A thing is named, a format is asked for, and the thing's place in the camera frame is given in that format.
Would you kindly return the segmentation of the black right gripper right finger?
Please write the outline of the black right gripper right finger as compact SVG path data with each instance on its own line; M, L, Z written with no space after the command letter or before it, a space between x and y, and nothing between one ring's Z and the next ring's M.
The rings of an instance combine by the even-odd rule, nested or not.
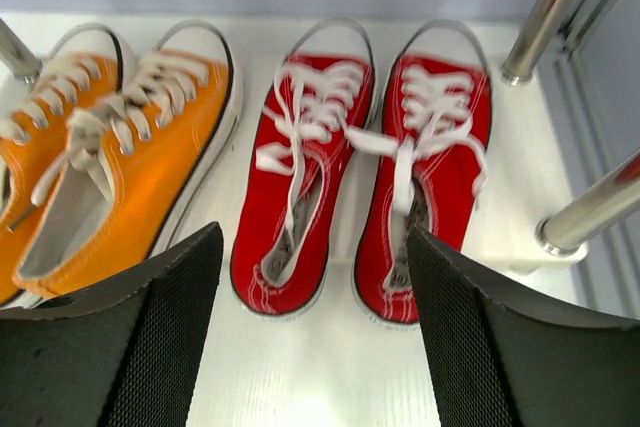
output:
M422 228L409 272L444 426L635 426L639 324L553 298Z

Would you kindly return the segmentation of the red sneaker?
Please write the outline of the red sneaker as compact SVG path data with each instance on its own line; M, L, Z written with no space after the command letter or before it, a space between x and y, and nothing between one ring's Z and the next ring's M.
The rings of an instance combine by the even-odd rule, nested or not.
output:
M261 107L230 282L251 313L295 316L317 299L330 229L354 152L376 112L370 39L357 22L319 22L275 69Z
M407 253L413 227L461 249L488 178L492 116L479 40L464 23L438 19L422 26L394 60L380 132L352 135L357 150L378 158L352 282L381 323L418 321Z

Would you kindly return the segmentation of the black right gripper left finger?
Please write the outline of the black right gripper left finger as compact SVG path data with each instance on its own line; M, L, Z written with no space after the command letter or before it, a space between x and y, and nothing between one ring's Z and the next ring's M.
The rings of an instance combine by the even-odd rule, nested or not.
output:
M184 425L223 250L213 222L94 286L3 311L2 424Z

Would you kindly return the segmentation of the orange sneaker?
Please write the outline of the orange sneaker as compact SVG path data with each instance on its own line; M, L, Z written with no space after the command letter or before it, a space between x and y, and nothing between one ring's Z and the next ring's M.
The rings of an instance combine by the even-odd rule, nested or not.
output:
M165 250L242 111L239 71L212 24L172 27L122 88L66 120L63 151L37 181L44 213L13 280L31 308Z
M1 307L34 296L13 280L44 208L31 204L42 174L63 151L66 120L78 108L119 91L133 75L128 43L102 24L67 32L44 62L33 90L1 117Z

